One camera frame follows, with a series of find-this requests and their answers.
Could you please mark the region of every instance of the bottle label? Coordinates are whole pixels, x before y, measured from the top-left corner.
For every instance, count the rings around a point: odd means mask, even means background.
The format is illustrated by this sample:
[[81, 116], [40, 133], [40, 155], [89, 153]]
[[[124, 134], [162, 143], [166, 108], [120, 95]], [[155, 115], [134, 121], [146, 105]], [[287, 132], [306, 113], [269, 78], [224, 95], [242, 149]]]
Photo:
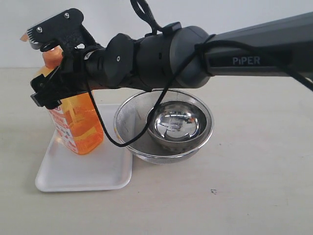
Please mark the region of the bottle label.
[[64, 116], [64, 113], [61, 107], [57, 107], [53, 110], [49, 110], [52, 121], [57, 129], [58, 134], [63, 140], [63, 143], [66, 147], [72, 150], [75, 153], [78, 153], [76, 143], [74, 141], [73, 135], [68, 126], [67, 120]]

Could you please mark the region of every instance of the white wall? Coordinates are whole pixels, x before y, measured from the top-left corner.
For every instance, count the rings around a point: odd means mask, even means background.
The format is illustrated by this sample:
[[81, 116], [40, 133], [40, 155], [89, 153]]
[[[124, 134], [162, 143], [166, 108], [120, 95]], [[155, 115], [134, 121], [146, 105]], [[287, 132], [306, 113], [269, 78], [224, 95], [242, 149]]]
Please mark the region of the white wall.
[[[313, 11], [313, 0], [148, 0], [160, 25], [180, 21], [208, 33]], [[129, 0], [0, 0], [0, 67], [39, 67], [39, 51], [19, 40], [33, 24], [68, 8], [78, 8], [84, 26], [106, 46], [118, 32], [140, 38], [150, 31], [134, 13]]]

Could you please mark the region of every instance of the stainless steel bowl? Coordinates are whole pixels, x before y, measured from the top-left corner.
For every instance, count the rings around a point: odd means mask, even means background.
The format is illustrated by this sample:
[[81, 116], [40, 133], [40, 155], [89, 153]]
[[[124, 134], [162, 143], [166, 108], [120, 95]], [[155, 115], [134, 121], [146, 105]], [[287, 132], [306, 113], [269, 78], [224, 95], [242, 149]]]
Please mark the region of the stainless steel bowl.
[[[114, 131], [122, 143], [131, 140], [142, 131], [146, 124], [147, 115], [161, 92], [162, 90], [159, 89], [152, 92], [140, 92], [120, 105], [114, 117]], [[168, 101], [189, 103], [192, 104], [192, 107], [195, 106], [200, 109], [205, 115], [205, 129], [201, 131], [202, 134], [197, 134], [198, 138], [193, 135], [195, 137], [191, 139], [197, 139], [198, 142], [192, 148], [184, 150], [160, 147], [160, 143], [147, 131], [140, 139], [127, 146], [135, 156], [144, 161], [154, 164], [169, 164], [186, 160], [196, 154], [212, 135], [214, 128], [213, 115], [205, 103], [193, 95], [179, 90], [169, 90], [162, 101], [163, 105]]]
[[161, 103], [152, 120], [149, 134], [161, 147], [170, 151], [186, 151], [197, 146], [205, 131], [209, 131], [206, 127], [210, 124], [197, 105], [181, 100]]

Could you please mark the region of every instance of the mesh colander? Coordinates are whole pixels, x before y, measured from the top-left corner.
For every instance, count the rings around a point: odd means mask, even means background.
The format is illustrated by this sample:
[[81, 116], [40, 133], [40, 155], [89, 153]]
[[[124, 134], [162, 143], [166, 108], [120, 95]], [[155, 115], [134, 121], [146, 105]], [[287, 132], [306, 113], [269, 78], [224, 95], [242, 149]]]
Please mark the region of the mesh colander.
[[[162, 90], [140, 92], [120, 105], [114, 117], [114, 131], [122, 143], [130, 141], [142, 131], [147, 115], [161, 92]], [[170, 151], [160, 147], [147, 131], [140, 139], [127, 146], [135, 156], [155, 164], [174, 163], [190, 158], [207, 143], [213, 132], [214, 120], [206, 104], [193, 95], [179, 90], [169, 90], [162, 102], [173, 100], [192, 103], [203, 111], [207, 119], [203, 137], [188, 151]]]

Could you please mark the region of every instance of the table surface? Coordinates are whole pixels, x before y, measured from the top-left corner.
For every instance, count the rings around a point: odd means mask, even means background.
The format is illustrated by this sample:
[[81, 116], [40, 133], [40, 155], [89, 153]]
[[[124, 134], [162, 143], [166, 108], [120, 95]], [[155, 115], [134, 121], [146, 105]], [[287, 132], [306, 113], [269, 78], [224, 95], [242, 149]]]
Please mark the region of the table surface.
[[[0, 69], [1, 234], [312, 234], [313, 93], [292, 78], [214, 77], [186, 90], [215, 118], [194, 157], [134, 158], [120, 190], [42, 193], [34, 182], [54, 127], [29, 97], [35, 71]], [[121, 103], [137, 92], [95, 96]]]

